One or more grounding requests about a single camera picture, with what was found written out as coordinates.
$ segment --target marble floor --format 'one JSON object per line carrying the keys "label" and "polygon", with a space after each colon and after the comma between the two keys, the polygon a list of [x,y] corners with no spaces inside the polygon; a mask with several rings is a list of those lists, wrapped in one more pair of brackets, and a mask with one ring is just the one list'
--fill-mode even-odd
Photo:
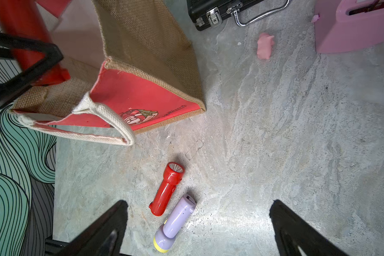
{"label": "marble floor", "polygon": [[[266,0],[242,19],[280,2]],[[384,43],[317,54],[314,0],[246,28],[227,19],[203,32],[185,0],[166,4],[193,42],[207,112],[139,134],[131,147],[58,138],[53,238],[71,241],[124,199],[121,252],[160,255],[154,233],[189,192],[197,208],[169,256],[278,255],[274,199],[349,255],[384,255]],[[270,61],[256,58],[261,32],[275,36]],[[148,205],[169,161],[186,172],[156,217]]]}

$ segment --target printed logo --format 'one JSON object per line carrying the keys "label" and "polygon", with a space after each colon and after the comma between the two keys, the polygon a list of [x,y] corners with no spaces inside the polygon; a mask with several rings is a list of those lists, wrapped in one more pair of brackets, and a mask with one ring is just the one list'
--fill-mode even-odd
{"label": "printed logo", "polygon": [[165,117],[165,116],[167,116],[167,115],[169,115],[169,114],[172,114],[172,113],[175,112],[175,111],[178,111],[178,110],[180,110],[180,109],[183,109],[184,107],[186,107],[186,105],[181,105],[179,108],[167,112],[163,117]]}
{"label": "printed logo", "polygon": [[149,111],[143,109],[131,109],[127,112],[119,114],[123,120],[129,125],[142,124],[158,115],[158,111]]}

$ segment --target pink object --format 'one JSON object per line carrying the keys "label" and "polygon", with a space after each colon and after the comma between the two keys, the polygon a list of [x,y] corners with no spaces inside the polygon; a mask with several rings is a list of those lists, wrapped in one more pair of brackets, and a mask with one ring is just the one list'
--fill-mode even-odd
{"label": "pink object", "polygon": [[369,6],[373,0],[318,0],[314,14],[316,51],[348,52],[384,42],[384,8],[348,15],[349,11]]}
{"label": "pink object", "polygon": [[312,18],[312,23],[315,23],[316,21],[318,21],[319,18],[320,18],[320,15],[318,15],[318,14],[314,15]]}
{"label": "pink object", "polygon": [[257,41],[257,57],[259,59],[270,59],[271,46],[274,45],[274,36],[267,33],[261,33]]}

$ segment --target metal latch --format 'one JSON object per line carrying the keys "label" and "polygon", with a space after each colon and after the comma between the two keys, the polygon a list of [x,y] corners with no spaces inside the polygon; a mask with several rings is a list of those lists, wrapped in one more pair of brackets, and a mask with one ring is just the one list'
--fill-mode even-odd
{"label": "metal latch", "polygon": [[196,19],[196,25],[202,27],[203,25],[205,25],[205,22],[204,22],[204,19],[202,17],[199,17]]}
{"label": "metal latch", "polygon": [[219,9],[217,7],[206,13],[206,17],[208,18],[209,24],[212,27],[216,27],[222,23],[222,18],[219,13]]}

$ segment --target bag handle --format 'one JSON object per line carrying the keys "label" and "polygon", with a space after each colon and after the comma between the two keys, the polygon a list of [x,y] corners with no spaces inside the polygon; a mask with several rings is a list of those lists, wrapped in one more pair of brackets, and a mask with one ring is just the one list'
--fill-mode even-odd
{"label": "bag handle", "polygon": [[123,136],[123,138],[95,134],[81,134],[72,131],[65,131],[48,125],[37,124],[36,120],[24,114],[19,114],[17,118],[18,121],[27,128],[36,131],[41,131],[43,133],[54,136],[81,141],[91,141],[124,146],[131,146],[134,144],[135,134],[131,127],[126,122],[124,122],[124,120],[107,105],[93,102],[90,98],[89,92],[84,95],[80,103],[72,110],[72,114],[80,115],[84,113],[96,115],[102,118],[108,124],[112,125],[115,129],[117,129],[118,132]]}

